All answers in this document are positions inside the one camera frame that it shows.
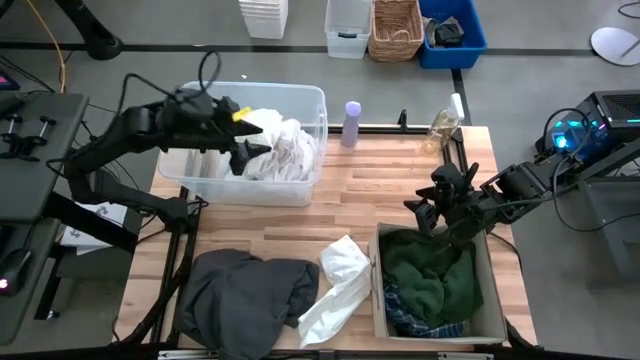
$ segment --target wicker basket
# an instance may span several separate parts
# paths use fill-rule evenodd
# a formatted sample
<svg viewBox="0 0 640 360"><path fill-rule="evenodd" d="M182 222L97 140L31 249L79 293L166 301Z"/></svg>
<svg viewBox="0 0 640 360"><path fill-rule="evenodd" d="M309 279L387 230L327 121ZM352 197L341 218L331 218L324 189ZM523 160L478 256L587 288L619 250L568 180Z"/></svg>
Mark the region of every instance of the wicker basket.
<svg viewBox="0 0 640 360"><path fill-rule="evenodd" d="M371 12L371 58L384 62L411 59L424 42L418 0L373 0Z"/></svg>

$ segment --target clear glass bottle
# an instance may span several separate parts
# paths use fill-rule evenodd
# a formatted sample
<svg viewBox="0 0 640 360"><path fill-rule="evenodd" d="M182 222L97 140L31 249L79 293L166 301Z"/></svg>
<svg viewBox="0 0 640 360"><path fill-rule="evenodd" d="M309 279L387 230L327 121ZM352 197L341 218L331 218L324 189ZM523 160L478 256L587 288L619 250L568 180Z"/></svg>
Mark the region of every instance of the clear glass bottle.
<svg viewBox="0 0 640 360"><path fill-rule="evenodd" d="M449 107L436 115L429 133L420 145L420 152L427 156L437 156L464 119L464 109L460 94L452 94L449 98Z"/></svg>

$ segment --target plaid cloth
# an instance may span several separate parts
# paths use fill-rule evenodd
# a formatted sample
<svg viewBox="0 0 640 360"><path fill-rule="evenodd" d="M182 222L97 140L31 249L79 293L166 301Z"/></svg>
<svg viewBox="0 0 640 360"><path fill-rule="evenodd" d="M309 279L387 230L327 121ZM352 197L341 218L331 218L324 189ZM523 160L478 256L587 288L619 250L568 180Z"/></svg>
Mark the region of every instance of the plaid cloth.
<svg viewBox="0 0 640 360"><path fill-rule="evenodd" d="M452 338L462 336L464 331L464 322L429 329L422 319L413 315L411 310L402 303L398 295L398 287L386 279L384 280L384 304L387 318L400 336Z"/></svg>

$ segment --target yellow tag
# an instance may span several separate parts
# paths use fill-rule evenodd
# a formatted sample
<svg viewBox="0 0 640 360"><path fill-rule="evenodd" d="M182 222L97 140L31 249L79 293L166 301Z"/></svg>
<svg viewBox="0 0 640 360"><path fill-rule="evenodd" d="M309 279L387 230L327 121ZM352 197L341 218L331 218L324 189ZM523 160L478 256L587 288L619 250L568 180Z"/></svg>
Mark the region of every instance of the yellow tag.
<svg viewBox="0 0 640 360"><path fill-rule="evenodd" d="M233 113L233 115L231 115L231 118L233 119L234 122L240 121L245 115L247 115L250 112L251 112L251 108L247 106L246 108Z"/></svg>

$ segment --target black mouse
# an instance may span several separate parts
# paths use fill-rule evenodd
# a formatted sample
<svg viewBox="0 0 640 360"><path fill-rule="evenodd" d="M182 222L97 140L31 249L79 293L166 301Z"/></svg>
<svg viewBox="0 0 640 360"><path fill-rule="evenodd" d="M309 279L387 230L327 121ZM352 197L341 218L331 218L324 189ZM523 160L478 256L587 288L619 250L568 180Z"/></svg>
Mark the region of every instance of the black mouse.
<svg viewBox="0 0 640 360"><path fill-rule="evenodd" d="M15 249L0 261L0 296L13 296L20 292L27 278L31 251Z"/></svg>

